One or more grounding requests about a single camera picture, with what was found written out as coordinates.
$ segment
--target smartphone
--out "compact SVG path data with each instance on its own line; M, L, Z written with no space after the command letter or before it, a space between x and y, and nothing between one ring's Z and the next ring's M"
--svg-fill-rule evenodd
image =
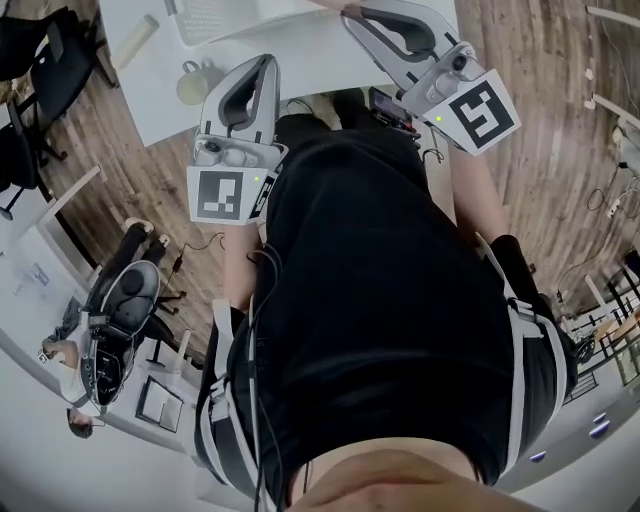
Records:
M411 114L397 103L394 103L391 96L375 87L369 89L369 104L371 105L371 110L380 112L399 124L411 125Z

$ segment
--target cup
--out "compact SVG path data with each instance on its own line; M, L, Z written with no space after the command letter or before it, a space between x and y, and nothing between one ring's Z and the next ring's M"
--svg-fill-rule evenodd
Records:
M203 73L203 69L192 60L188 60L182 65L184 75L178 80L176 93L178 98L185 105L199 105L209 95L211 91L209 80Z

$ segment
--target cable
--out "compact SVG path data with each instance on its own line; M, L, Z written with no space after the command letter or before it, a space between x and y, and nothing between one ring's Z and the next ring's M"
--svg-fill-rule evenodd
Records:
M304 486L302 487L302 494L307 494L308 489L309 489L309 463L307 462L307 467L304 470Z
M607 206L609 207L609 209L612 209L612 205L610 205L607 201L607 197L609 197L609 194L611 193L611 189L613 188L613 184L616 181L616 178L618 177L618 173L620 172L620 169L624 169L627 168L627 165L625 163L619 163L616 164L616 170L613 173L613 176L611 177L611 180L609 181L609 184L607 185L607 189L606 191L603 191L601 188L596 188L593 190L593 192L591 192L591 194L589 195L589 199L587 200L587 210L589 210L590 212L595 212L600 210L603 206ZM595 195L597 193L600 193L600 202L598 203L597 206L593 206L591 203L593 201L593 198L595 197ZM602 246L600 247L600 249L598 249L598 251L592 255L592 256L588 256L584 261L573 265L572 267L570 267L564 274L562 274L562 277L560 278L560 281L558 281L558 290L556 292L556 297L558 298L558 301L560 302L560 304L564 303L564 299L562 298L562 292L560 291L560 288L562 287L562 283L563 281L566 279L566 277L573 272L574 270L582 267L583 265L585 265L586 263L589 263L590 261L595 260L598 256L600 256L600 254L602 253L602 251L604 251L606 245L607 245L607 239L609 238L609 235L611 234L612 228L613 228L613 224L615 222L615 215L611 216L611 222L609 223L609 227L607 228L607 234L604 237L604 240L602 242Z
M586 263L589 263L590 261L595 260L598 256L600 256L600 254L602 253L602 251L604 251L604 248L607 246L607 239L609 238L609 235L611 234L612 231L612 227L613 224L615 222L615 217L611 217L611 222L609 223L609 228L607 229L607 235L604 237L604 240L602 242L602 246L600 247L600 249L598 249L598 251L593 255L593 256L589 256L588 258L586 258L584 261L582 261L581 263L578 263L576 265L574 265L573 267L571 267L569 270L567 270L562 277L560 278L560 281L558 282L558 292L557 292L557 297L558 300L560 301L560 303L563 303L564 300L562 299L562 292L560 292L560 287L562 286L562 282L566 279L566 277L574 270L582 267L583 265L585 265Z
M427 168L427 155L431 153L433 155L435 155L438 158L438 163L441 164L444 161L444 155L442 154L442 151L440 151L439 149L426 149L422 152L422 165L424 166L424 168Z
M587 199L587 210L589 210L590 212L596 212L600 208L602 208L604 205L607 205L609 208L611 208L611 205L607 202L607 197L609 197L609 194L611 193L611 189L613 188L613 184L615 183L621 168L622 168L622 164L616 164L616 170L613 173L613 176L611 177L611 181L609 181L609 185L607 185L606 192L599 187L594 189L593 192L591 192L591 195L589 195L589 199ZM598 203L598 206L592 207L591 201L593 200L594 196L597 193L600 193L600 196L601 196L600 203Z
M276 254L276 258L278 260L278 262L282 262L282 259L280 258L280 255L277 254L277 251L270 245L265 245L263 247L263 249L271 249L274 251L274 253ZM267 296L263 299L263 301L261 302L260 306L258 306L258 309L256 310L255 314L253 315L253 319L251 321L251 323L249 324L249 327L247 329L247 344L248 346L250 346L251 344L251 335L252 333L256 332L257 333L257 328L258 328L258 323L260 321L260 315L263 311L263 309L265 308L265 306L267 305L267 303L269 302L269 299L271 298L271 296L273 295L273 293L275 292L277 285L278 285L278 279L280 277L280 271L279 271L279 267L278 267L278 263L276 262L276 259L271 256L269 253L267 253L264 250L255 250L255 251L251 251L250 253L247 254L247 258L249 259L249 261L257 264L257 262L255 262L253 259L251 259L251 255L252 254L261 254L263 256L265 256L273 265L273 269L275 272L275 283L274 285L271 287L271 290L269 290L269 293L267 294ZM262 410L262 414L265 417L265 420L267 422L267 427L269 428L269 431L271 433L271 436L273 438L273 443L274 446L276 448L276 454L278 457L278 471L279 471L279 485L278 485L278 495L276 497L276 510L280 510L280 501L282 498L282 492L283 492L283 488L284 488L284 476L283 476L283 466L282 466L282 457L281 457L281 452L280 452L280 446L278 444L278 440L275 436L275 432L273 431L273 428L271 426L271 422L269 420L269 416L267 415L267 411L264 408L264 405L262 404L262 399L260 398L260 387L259 387L259 371L258 371L258 364L257 364L257 347L254 347L254 350L256 351L254 354L254 361L253 361L253 381L254 381L254 386L255 386L255 394L257 397L257 401L258 404L261 406L261 410ZM258 439L258 446L259 446L259 439L260 439L260 421L259 421L260 415L257 414L256 415L256 425L254 428L254 432L253 435L257 436ZM260 457L260 466L258 468L258 482L256 483L256 494L255 494L255 501L254 501L254 512L257 512L259 509L259 504L260 504L260 490L262 487L262 472L264 471L263 469L263 459L262 459L262 450L259 449L260 454L256 453L255 457L258 458Z
M282 453L280 452L280 445L278 444L278 440L276 439L276 434L273 431L273 426L271 425L271 421L269 421L269 416L267 415L267 410L264 408L264 404L262 403L262 398L258 396L258 403L260 404L260 408L262 409L262 414L264 414L264 419L267 422L267 428L271 433L271 438L273 439L273 444L276 448L276 456L278 457L278 497L276 498L276 510L280 510L280 502L282 501L282 491L284 490L284 475L282 469Z
M600 7L600 0L596 1L596 7ZM611 36L609 35L609 31L607 30L607 26L604 20L600 19L600 23L602 23L602 28L604 30L605 35L607 36L607 39L609 40L609 44L612 46L612 48L615 50L616 54L618 55L618 60L620 61L620 67L622 68L622 76L624 77L624 82L627 85L627 97L629 98L629 101L633 105L633 108L636 109L636 115L640 116L640 109L638 108L638 105L636 104L636 102L633 100L633 97L631 96L631 85L629 84L629 77L627 75L627 70L624 65L622 53L620 52L620 49L615 45L615 43L611 39Z
M258 481L256 482L256 494L253 497L253 512L260 512L260 489L262 488L262 474L263 474L263 467L262 467L262 462L260 462L260 466L258 466Z
M162 289L162 293L160 293L159 297L162 297L165 294L165 292L169 289L169 284L171 283L171 279L173 278L173 276L178 272L180 272L180 269L182 268L182 263L184 261L184 253L187 250L187 247L194 252L204 251L205 249L208 249L213 243L213 241L219 236L221 236L221 238L218 239L218 243L220 244L220 247L222 248L222 250L225 251L226 249L224 248L224 245L222 245L222 241L224 240L224 233L222 232L214 233L211 239L209 240L209 242L207 243L207 245L203 247L194 247L189 242L185 242L185 244L182 246L182 250L180 251L180 254L176 258L176 261L173 263L173 267L171 268L171 274L169 274L169 278L167 279L167 282L164 285L164 288Z
M222 236L222 238L219 240L219 243L220 243L220 247L222 248L222 250L224 250L224 246L222 245L222 240L224 239L224 233L223 232L219 232L219 233L214 233L213 236L209 239L209 242L207 243L207 245L205 245L203 247L194 247L189 242L186 242L182 246L182 251L180 252L180 256L184 256L184 252L186 251L187 247L189 247L189 249L191 249L192 251L195 251L195 252L204 251L205 249L208 249L211 246L211 244L213 243L213 241L219 236Z

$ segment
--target wall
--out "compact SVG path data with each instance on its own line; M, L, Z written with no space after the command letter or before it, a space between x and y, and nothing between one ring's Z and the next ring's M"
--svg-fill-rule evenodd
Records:
M584 457L515 494L551 512L627 512L640 495L640 413Z
M109 426L74 437L64 400L1 350L0 404L0 497L11 512L224 510L196 498L203 470L184 454Z

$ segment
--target black office chair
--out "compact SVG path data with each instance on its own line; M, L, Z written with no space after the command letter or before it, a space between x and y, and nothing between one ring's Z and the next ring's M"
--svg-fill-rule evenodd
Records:
M20 190L6 208L0 208L0 215L11 221L11 209L25 190L37 187L40 175L36 152L31 144L29 132L22 124L15 102L10 102L7 107L11 123L0 130L0 155L3 161L0 190L8 189L11 184L20 187Z
M35 188L37 181L34 180L39 180L38 166L44 167L48 163L44 154L60 162L67 157L65 152L59 153L47 143L45 134L52 123L73 104L93 70L107 85L116 87L97 56L98 50L106 44L104 40L97 40L100 20L98 11L91 22L81 22L76 13L66 7L43 20L0 18L0 79L18 78L31 68L34 88L34 94L20 105L14 105L12 129L2 135L5 139L3 144L7 147L10 140L16 137L30 146L28 150L21 146L22 156L15 157L19 164L10 171L2 170L3 173L9 172L10 177L5 176L0 180L4 182L0 190L2 187L6 189L7 183L21 187L9 205L0 209L0 215L8 220L13 220L11 208L24 190ZM35 55L45 35L49 42ZM26 128L20 116L32 106L35 107L33 123ZM39 111L46 118L43 126L40 124ZM32 165L24 163L28 160L25 157L27 153L31 156L35 154L35 170Z
M21 77L29 71L49 25L68 11L65 7L42 20L0 18L0 82Z

